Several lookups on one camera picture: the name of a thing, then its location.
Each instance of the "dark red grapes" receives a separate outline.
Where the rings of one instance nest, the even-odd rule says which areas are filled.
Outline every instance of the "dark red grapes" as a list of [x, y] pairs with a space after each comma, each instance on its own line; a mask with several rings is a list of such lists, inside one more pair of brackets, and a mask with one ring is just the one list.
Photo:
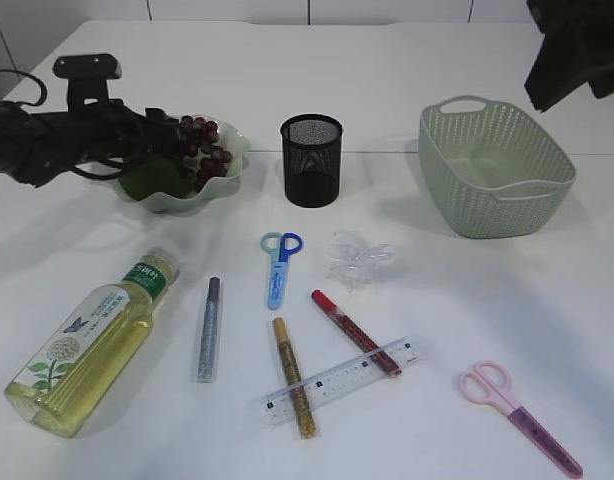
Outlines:
[[216, 145], [220, 140], [216, 122], [185, 115], [180, 119], [178, 131], [180, 151], [194, 159], [201, 156], [197, 169], [180, 169], [181, 177], [192, 181], [196, 192], [200, 192], [211, 178], [227, 175], [234, 156]]

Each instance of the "silver glitter pen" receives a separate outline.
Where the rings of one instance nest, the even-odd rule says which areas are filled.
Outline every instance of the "silver glitter pen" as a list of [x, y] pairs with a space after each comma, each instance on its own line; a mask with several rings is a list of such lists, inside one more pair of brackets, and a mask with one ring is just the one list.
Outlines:
[[200, 358], [198, 359], [197, 382], [210, 383], [216, 378], [216, 349], [218, 343], [218, 309], [220, 297], [220, 279], [209, 280], [207, 303], [203, 320], [203, 333], [200, 337]]

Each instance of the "table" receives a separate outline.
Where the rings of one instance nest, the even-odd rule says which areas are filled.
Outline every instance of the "table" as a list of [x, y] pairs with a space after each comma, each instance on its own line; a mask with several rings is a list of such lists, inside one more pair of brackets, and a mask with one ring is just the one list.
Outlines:
[[[110, 83], [111, 94], [129, 107], [200, 108], [241, 128], [256, 150], [279, 150], [280, 125], [314, 111], [343, 124], [347, 151], [416, 152], [422, 109], [472, 94], [531, 113], [567, 153], [614, 154], [614, 95], [596, 100], [584, 86], [547, 113], [534, 111], [523, 85], [541, 42], [531, 24], [97, 21], [35, 72], [49, 88], [44, 109], [62, 110], [56, 56], [112, 53], [123, 78]], [[14, 95], [36, 98], [37, 87], [25, 84]]]
[[[102, 43], [108, 25], [98, 24]], [[318, 210], [284, 199], [280, 159], [249, 153], [238, 191], [187, 216], [149, 214], [74, 176], [39, 190], [0, 176], [0, 478], [564, 478], [500, 415], [455, 391], [460, 371], [489, 358], [511, 370], [518, 397], [586, 478], [614, 479], [614, 155], [573, 155], [578, 179], [554, 218], [536, 234], [491, 241], [451, 231], [415, 154], [345, 153], [341, 195]], [[349, 296], [326, 278], [337, 229], [394, 246], [397, 261], [374, 288]], [[378, 343], [408, 335], [424, 354], [402, 378], [318, 410], [313, 441], [252, 415], [254, 400], [283, 386], [258, 245], [269, 230], [306, 242], [279, 311], [305, 376], [358, 354], [312, 305], [314, 288]], [[178, 256], [182, 275], [150, 338], [78, 437], [27, 425], [2, 389], [91, 289], [153, 245]], [[213, 275], [225, 287], [218, 381], [197, 385], [196, 315]]]

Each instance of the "blue scissors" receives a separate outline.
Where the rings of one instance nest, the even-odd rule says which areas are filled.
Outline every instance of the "blue scissors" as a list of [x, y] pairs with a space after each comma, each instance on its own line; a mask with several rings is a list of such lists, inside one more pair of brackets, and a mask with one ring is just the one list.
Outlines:
[[[275, 239], [275, 246], [269, 246], [269, 240]], [[294, 248], [287, 247], [288, 240], [296, 240], [298, 246]], [[271, 276], [269, 277], [269, 297], [267, 298], [267, 306], [272, 310], [280, 308], [285, 295], [285, 283], [287, 281], [287, 267], [289, 266], [289, 257], [294, 253], [298, 253], [303, 248], [303, 239], [295, 233], [278, 233], [269, 232], [263, 235], [260, 239], [260, 246], [271, 257]]]

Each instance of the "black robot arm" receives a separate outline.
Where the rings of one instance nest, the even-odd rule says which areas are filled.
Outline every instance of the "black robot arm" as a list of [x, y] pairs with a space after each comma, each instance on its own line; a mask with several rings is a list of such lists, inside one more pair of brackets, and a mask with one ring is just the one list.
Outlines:
[[[54, 73], [69, 82], [67, 112], [30, 114], [22, 106], [40, 106], [47, 97], [43, 82], [37, 102], [0, 102], [0, 173], [35, 187], [63, 172], [93, 180], [122, 176], [150, 153], [179, 155], [178, 121], [159, 109], [139, 115], [122, 100], [109, 99], [107, 80], [120, 78], [117, 60], [108, 54], [61, 57]], [[79, 165], [99, 162], [112, 168], [98, 175]]]

